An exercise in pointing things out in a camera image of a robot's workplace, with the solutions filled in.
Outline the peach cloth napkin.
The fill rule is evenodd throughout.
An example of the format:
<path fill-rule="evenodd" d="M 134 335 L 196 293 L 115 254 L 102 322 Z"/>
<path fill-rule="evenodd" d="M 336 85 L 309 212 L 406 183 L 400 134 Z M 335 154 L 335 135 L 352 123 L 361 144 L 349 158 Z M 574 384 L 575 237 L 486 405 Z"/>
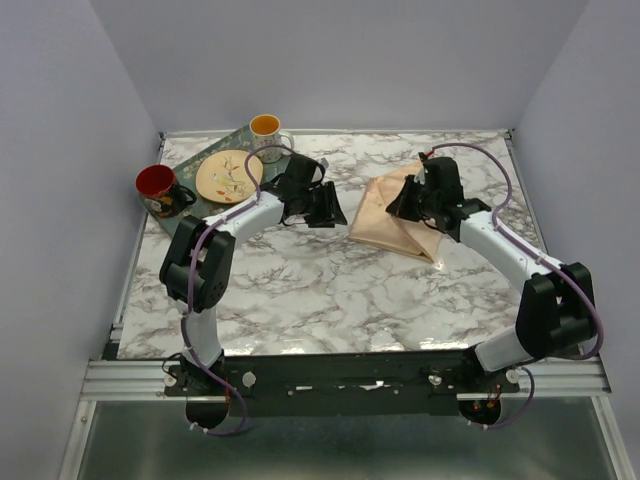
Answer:
<path fill-rule="evenodd" d="M 397 219 L 386 212 L 406 177 L 417 174 L 421 167 L 416 160 L 369 181 L 351 224 L 351 240 L 425 262 L 435 261 L 442 234 L 423 223 Z"/>

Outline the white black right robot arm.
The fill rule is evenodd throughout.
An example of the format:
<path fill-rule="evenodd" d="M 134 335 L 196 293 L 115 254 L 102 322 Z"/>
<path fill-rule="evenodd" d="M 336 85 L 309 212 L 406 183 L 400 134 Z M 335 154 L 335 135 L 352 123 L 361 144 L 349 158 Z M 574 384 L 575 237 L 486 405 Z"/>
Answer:
<path fill-rule="evenodd" d="M 485 202 L 465 198 L 456 162 L 420 156 L 421 168 L 406 176 L 387 206 L 392 217 L 424 223 L 480 254 L 520 294 L 515 324 L 470 347 L 460 379 L 480 392 L 497 371 L 563 353 L 598 334 L 589 270 L 564 264 L 514 234 Z"/>

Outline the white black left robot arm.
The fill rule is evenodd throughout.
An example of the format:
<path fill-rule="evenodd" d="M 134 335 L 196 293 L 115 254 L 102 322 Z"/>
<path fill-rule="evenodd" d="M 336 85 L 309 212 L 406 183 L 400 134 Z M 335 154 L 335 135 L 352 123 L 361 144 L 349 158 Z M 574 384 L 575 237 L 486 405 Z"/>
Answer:
<path fill-rule="evenodd" d="M 310 228 L 345 225 L 332 181 L 325 181 L 328 162 L 293 152 L 285 171 L 256 187 L 248 199 L 221 214 L 181 220 L 160 269 L 160 281 L 181 312 L 182 357 L 192 365 L 187 382 L 201 395 L 220 385 L 234 391 L 215 365 L 223 356 L 217 332 L 216 306 L 229 285 L 234 252 L 247 240 L 292 217 Z"/>

